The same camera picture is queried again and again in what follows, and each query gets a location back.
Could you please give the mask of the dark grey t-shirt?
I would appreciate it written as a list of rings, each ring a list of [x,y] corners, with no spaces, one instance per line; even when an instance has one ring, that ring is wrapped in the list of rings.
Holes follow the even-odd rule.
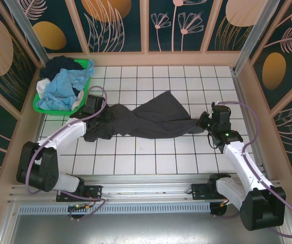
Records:
[[[171,92],[166,91],[134,110],[121,104],[106,106],[100,115],[87,121],[83,137],[87,142],[109,140],[117,134],[167,139],[202,132],[198,120],[192,119]]]

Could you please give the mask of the green plastic basket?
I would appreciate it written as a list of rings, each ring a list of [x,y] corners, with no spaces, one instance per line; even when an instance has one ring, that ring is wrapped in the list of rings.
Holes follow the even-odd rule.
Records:
[[[94,75],[91,59],[58,56],[40,71],[33,108],[38,113],[71,115],[85,103],[90,78]]]

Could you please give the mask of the navy blue t-shirt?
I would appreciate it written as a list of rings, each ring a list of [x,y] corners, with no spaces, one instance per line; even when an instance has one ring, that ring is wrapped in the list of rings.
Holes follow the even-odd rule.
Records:
[[[43,79],[62,79],[72,82],[87,82],[85,68],[76,62],[73,58],[58,56],[46,63],[45,68],[40,71],[40,77]]]

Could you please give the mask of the grey metal shelf plate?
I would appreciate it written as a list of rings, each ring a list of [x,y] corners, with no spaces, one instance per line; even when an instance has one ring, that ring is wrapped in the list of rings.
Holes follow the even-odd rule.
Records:
[[[11,244],[283,244],[268,230],[247,231],[239,218],[208,213],[20,216]]]

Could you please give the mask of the aluminium side rail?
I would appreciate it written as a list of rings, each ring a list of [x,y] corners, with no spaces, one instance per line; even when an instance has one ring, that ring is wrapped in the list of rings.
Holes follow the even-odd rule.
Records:
[[[235,72],[232,70],[232,79],[235,85],[236,93],[239,102],[248,105],[247,99],[245,98],[245,91],[242,87],[241,80],[238,77],[238,75],[235,74]],[[248,133],[248,137],[250,140],[254,139],[255,134],[256,134],[256,119],[253,113],[246,108],[245,106],[241,105],[241,111],[243,114],[244,122],[245,122],[245,127]],[[253,155],[256,161],[256,164],[258,167],[263,171],[263,175],[267,177],[268,179],[270,178],[270,173],[269,169],[267,168],[266,165],[266,158],[263,154],[263,150],[259,141],[259,138],[257,137],[256,141],[251,145]]]

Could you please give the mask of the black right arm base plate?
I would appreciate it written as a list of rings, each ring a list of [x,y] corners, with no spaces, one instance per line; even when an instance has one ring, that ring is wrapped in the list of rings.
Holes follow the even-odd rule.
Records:
[[[213,196],[208,184],[192,184],[191,194],[193,200],[209,200]]]

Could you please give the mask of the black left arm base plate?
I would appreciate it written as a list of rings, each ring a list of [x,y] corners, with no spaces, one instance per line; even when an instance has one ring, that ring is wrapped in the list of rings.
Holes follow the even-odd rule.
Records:
[[[99,201],[99,199],[102,197],[102,186],[83,186],[72,194],[83,198],[93,198]],[[61,192],[59,195],[56,195],[55,200],[56,202],[86,201],[77,197],[69,196],[63,192]]]

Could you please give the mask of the aluminium corner post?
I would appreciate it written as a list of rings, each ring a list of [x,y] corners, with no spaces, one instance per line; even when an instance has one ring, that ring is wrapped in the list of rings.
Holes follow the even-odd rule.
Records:
[[[45,65],[49,60],[48,54],[42,45],[31,20],[38,20],[47,9],[46,0],[3,0],[19,27],[30,42],[40,62]]]
[[[240,54],[233,66],[233,74],[237,76],[243,69],[245,63],[247,62],[250,54],[252,53],[256,43],[262,36],[266,26],[269,24],[270,19],[274,15],[280,0],[267,0],[265,3],[258,19],[256,20],[253,28],[251,29],[249,36],[247,37]]]

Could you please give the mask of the aluminium mounting rail frame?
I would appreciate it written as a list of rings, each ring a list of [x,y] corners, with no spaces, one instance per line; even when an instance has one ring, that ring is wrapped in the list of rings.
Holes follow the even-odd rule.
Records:
[[[191,184],[206,184],[211,174],[79,175],[87,186],[102,186],[106,203],[191,202]],[[28,195],[25,185],[13,185],[8,204],[57,204],[56,192]]]

